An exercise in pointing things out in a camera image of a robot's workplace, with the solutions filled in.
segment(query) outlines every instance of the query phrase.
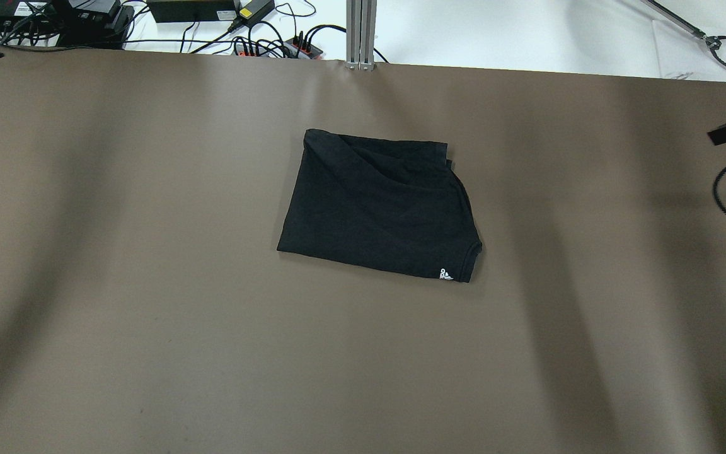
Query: brown table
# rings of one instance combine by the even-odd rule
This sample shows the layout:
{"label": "brown table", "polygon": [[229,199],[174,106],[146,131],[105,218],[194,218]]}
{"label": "brown table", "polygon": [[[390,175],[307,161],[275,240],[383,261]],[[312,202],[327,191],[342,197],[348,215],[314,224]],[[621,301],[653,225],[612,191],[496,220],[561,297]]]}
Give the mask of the brown table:
{"label": "brown table", "polygon": [[[8,52],[0,452],[726,453],[725,121],[722,83]],[[278,253],[308,127],[449,143],[473,282]]]}

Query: white label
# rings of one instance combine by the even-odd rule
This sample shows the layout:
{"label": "white label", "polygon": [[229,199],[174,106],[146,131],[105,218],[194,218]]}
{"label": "white label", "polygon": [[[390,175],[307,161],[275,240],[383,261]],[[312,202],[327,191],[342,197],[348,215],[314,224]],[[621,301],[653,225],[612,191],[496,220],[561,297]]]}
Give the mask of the white label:
{"label": "white label", "polygon": [[237,11],[218,11],[217,20],[235,20],[237,18]]}
{"label": "white label", "polygon": [[32,5],[32,8],[38,9],[38,8],[42,8],[44,5],[46,5],[46,2],[18,2],[18,6],[15,9],[15,12],[13,13],[13,15],[14,16],[24,16],[24,17],[31,15],[32,9],[30,9],[30,5]]}

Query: table surface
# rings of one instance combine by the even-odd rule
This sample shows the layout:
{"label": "table surface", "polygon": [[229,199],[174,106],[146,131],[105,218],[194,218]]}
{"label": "table surface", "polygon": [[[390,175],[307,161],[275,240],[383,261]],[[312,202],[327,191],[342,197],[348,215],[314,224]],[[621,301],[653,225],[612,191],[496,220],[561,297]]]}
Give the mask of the table surface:
{"label": "table surface", "polygon": [[[726,30],[726,0],[662,0],[664,6],[697,26]],[[297,14],[311,11],[301,0],[291,5]],[[306,31],[316,24],[346,25],[345,2],[315,0],[317,12],[299,18]],[[473,11],[455,11],[443,0],[380,0],[377,2],[375,46],[392,62],[496,69],[529,69],[582,74],[612,74],[659,78],[652,20],[662,20],[637,0],[502,0],[468,3]],[[292,18],[268,17],[285,38]],[[134,38],[182,37],[189,23],[156,24],[150,15],[138,21]],[[225,23],[201,23],[195,38],[210,40]],[[245,34],[242,28],[238,34]],[[275,38],[264,26],[254,37]],[[684,34],[686,41],[693,40]],[[326,57],[345,59],[345,37],[336,31],[317,34],[315,44]],[[180,44],[139,43],[127,49],[178,52]],[[216,46],[215,49],[226,49]],[[711,58],[698,55],[697,58]]]}
{"label": "table surface", "polygon": [[[0,453],[726,454],[726,84],[7,52]],[[449,143],[472,283],[278,253],[308,127]]]}

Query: black garment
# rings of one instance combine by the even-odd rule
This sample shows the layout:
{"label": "black garment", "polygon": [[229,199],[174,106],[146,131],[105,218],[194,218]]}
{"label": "black garment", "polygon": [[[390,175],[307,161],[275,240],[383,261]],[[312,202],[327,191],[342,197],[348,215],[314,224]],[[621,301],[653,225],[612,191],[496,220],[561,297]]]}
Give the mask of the black garment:
{"label": "black garment", "polygon": [[447,144],[304,135],[277,250],[469,282],[481,240]]}

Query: folded black shorts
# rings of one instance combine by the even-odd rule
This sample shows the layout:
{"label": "folded black shorts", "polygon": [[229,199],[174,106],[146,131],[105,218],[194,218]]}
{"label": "folded black shorts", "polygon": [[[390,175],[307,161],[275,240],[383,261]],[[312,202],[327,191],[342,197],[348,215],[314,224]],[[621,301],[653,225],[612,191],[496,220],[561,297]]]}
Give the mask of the folded black shorts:
{"label": "folded black shorts", "polygon": [[481,240],[447,144],[304,135],[277,250],[469,282]]}

